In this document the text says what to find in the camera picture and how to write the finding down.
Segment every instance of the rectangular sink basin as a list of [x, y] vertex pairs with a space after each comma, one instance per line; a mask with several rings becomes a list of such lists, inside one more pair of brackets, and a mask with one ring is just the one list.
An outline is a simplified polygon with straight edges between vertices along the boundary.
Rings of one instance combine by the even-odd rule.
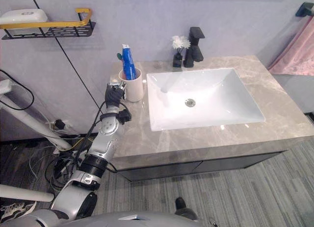
[[152, 131], [265, 121], [233, 68], [147, 74]]

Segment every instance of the white flower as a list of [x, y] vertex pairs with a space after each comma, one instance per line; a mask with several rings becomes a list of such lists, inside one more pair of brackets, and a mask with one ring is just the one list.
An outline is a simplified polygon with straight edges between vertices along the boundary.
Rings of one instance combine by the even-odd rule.
[[182, 41], [179, 36], [173, 36], [172, 37], [172, 47], [173, 49], [180, 48], [182, 46]]
[[178, 48], [189, 48], [190, 47], [190, 41], [187, 39], [187, 37], [184, 36], [173, 36], [172, 37], [172, 47], [174, 49]]
[[187, 37], [182, 36], [181, 37], [181, 41], [182, 41], [182, 47], [184, 48], [189, 48], [191, 46], [190, 41], [187, 39]]

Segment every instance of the gray marble vanity top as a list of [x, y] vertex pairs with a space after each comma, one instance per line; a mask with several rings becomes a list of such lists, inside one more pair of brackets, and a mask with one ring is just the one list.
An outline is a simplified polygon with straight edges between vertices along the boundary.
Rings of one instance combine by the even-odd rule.
[[[119, 140], [113, 164], [118, 169], [129, 169], [276, 152], [285, 148], [261, 146], [261, 142], [283, 140], [291, 143], [296, 138], [314, 136], [314, 126], [304, 116], [265, 66], [255, 56], [205, 58], [183, 71], [234, 68], [249, 93], [258, 104], [265, 122], [245, 125], [225, 125], [151, 131], [146, 74], [177, 71], [170, 62], [137, 62], [144, 82], [144, 98], [126, 102], [132, 121], [125, 123], [125, 135]], [[111, 80], [117, 79], [121, 63], [113, 66]]]

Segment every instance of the white cup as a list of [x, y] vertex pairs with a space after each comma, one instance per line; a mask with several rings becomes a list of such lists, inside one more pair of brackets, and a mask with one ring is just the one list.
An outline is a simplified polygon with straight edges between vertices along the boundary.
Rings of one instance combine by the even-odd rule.
[[126, 80], [126, 76], [121, 70], [119, 72], [119, 79], [126, 82], [126, 97], [128, 101], [137, 102], [144, 96], [142, 71], [135, 68], [137, 78], [134, 80]]

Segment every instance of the toothpaste tube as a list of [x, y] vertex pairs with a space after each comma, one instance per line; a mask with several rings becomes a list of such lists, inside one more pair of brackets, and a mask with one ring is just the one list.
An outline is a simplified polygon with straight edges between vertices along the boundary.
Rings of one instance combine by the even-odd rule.
[[126, 75], [126, 80], [134, 80], [137, 76], [130, 47], [125, 44], [122, 44], [122, 47], [123, 72]]

